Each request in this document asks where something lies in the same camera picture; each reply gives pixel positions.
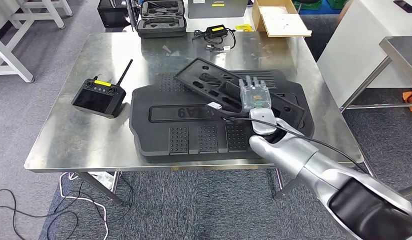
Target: white paper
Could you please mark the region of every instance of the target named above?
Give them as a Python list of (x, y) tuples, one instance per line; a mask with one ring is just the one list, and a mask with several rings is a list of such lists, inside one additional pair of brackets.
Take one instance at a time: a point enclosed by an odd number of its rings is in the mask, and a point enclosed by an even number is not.
[(287, 9), (284, 6), (259, 6), (261, 14), (287, 14)]
[(309, 36), (308, 30), (298, 14), (262, 14), (269, 37), (272, 36)]

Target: green crate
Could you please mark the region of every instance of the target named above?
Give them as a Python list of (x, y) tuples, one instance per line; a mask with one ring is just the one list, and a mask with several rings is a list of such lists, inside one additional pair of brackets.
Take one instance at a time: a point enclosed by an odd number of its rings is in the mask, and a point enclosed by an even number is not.
[(332, 9), (343, 9), (348, 0), (326, 0)]
[[(294, 7), (298, 9), (301, 3), (293, 0)], [(300, 10), (319, 10), (322, 5), (322, 0), (316, 3), (303, 3)]]

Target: gray carpet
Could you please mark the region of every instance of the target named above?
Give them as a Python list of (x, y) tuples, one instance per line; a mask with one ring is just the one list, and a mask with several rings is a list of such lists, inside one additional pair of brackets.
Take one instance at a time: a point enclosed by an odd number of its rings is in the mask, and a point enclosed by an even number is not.
[[(66, 24), (60, 30), (52, 20), (37, 21), (13, 51), (35, 76), (33, 84), (17, 75), (0, 76), (0, 189), (12, 189), (18, 208), (46, 214), (57, 188), (59, 174), (37, 174), (23, 164), (50, 109), (89, 33), (104, 32), (97, 13), (98, 0), (69, 0), (74, 16), (59, 13)], [(5, 43), (16, 32), (2, 39)], [(0, 194), (0, 205), (11, 206), (12, 198)], [(0, 240), (19, 239), (13, 232), (12, 212), (0, 209)], [(19, 215), (19, 232), (37, 239), (45, 219)]]
[[(58, 174), (31, 173), (23, 163), (86, 36), (104, 32), (96, 11), (98, 0), (69, 0), (69, 4), (75, 16), (64, 19), (65, 30), (51, 21), (37, 22), (16, 48), (15, 54), (37, 81), (26, 84), (17, 76), (0, 76), (0, 188), (15, 191), (18, 207), (30, 213), (45, 214), (61, 200)], [(319, 53), (319, 47), (309, 47)], [(359, 101), (398, 100), (399, 93), (367, 90), (363, 97)], [(345, 117), (378, 177), (395, 189), (412, 184), (412, 113), (402, 108), (355, 110)], [(271, 170), (126, 172), (123, 178), (134, 189), (131, 195), (120, 181), (118, 194), (126, 201), (124, 206), (113, 205), (87, 184), (82, 188), (106, 206), (109, 221), (133, 201), (127, 216), (109, 224), (110, 240), (346, 239), (303, 186), (274, 201)], [(81, 184), (79, 179), (64, 182), (65, 192)], [(0, 204), (10, 199), (0, 195)], [(91, 203), (77, 201), (69, 210), (79, 216), (71, 239), (103, 239), (104, 225)], [(11, 219), (12, 212), (0, 210), (0, 240), (18, 239)], [(18, 230), (27, 239), (44, 240), (51, 220), (19, 216)], [(53, 239), (65, 239), (74, 224), (73, 217), (62, 216), (51, 230)]]

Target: yellow label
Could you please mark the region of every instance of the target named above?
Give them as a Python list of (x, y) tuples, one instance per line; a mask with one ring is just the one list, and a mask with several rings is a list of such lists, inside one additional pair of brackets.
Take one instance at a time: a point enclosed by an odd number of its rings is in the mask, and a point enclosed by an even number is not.
[(222, 26), (221, 26), (221, 27), (217, 27), (217, 28), (212, 29), (212, 32), (219, 31), (219, 30), (222, 30), (222, 29), (223, 29)]
[(98, 80), (95, 80), (94, 83), (101, 84), (101, 85), (108, 86), (108, 87), (110, 87), (112, 85), (111, 83), (108, 83), (108, 82), (105, 82), (105, 81), (98, 81)]

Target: power adapter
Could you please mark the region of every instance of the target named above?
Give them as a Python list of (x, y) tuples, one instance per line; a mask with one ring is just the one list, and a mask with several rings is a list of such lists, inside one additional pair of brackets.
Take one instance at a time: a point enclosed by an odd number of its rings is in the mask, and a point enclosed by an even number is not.
[(228, 30), (224, 25), (210, 26), (206, 28), (206, 34), (209, 38), (223, 38), (228, 36)]

